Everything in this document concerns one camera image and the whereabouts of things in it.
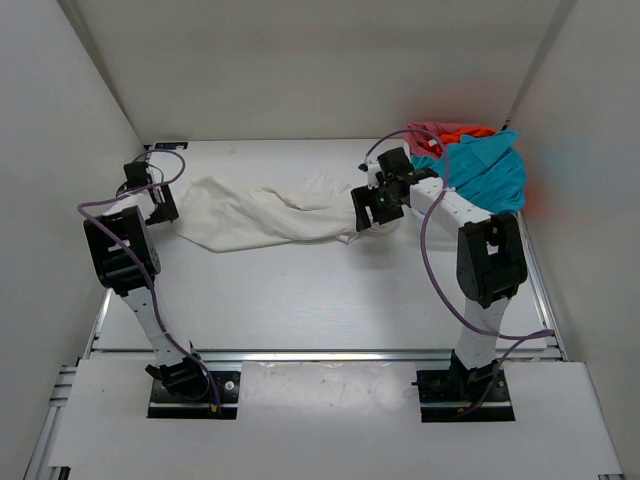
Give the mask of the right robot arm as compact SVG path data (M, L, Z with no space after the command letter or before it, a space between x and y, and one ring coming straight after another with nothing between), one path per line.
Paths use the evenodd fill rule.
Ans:
M414 168L401 148L358 168L367 176L366 185L351 192L358 231L398 220L411 208L423 213L425 224L435 222L455 239L464 309L454 315L462 330L446 377L426 387L437 399L478 400L500 371L496 344L503 317L527 279L517 219L475 206L433 170Z

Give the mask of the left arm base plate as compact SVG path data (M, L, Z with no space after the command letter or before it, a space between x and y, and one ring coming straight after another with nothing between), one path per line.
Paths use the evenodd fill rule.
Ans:
M149 419L235 420L241 387L239 370L211 370L218 396L204 379L193 393L170 393L159 379L154 379L147 407Z

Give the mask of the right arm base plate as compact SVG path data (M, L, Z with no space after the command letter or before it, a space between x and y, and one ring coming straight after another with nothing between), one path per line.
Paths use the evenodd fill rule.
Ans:
M455 386L446 370L418 370L421 422L513 422L516 420L505 372L479 385Z

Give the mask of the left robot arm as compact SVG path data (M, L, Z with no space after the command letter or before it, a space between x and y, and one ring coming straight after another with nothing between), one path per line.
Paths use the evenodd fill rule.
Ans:
M135 315L155 355L146 372L171 395L204 402L216 410L219 392L212 374L187 340L173 335L162 319L155 288L161 272L159 254L149 227L179 218L169 184L156 181L151 166L134 160L124 166L120 195L99 216L78 207L100 283L118 295Z

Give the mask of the white t shirt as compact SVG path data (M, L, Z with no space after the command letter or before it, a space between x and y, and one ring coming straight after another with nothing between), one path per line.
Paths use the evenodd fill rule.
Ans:
M294 187L251 187L216 176L191 182L179 202L176 233L215 253L356 240L351 185L316 173Z

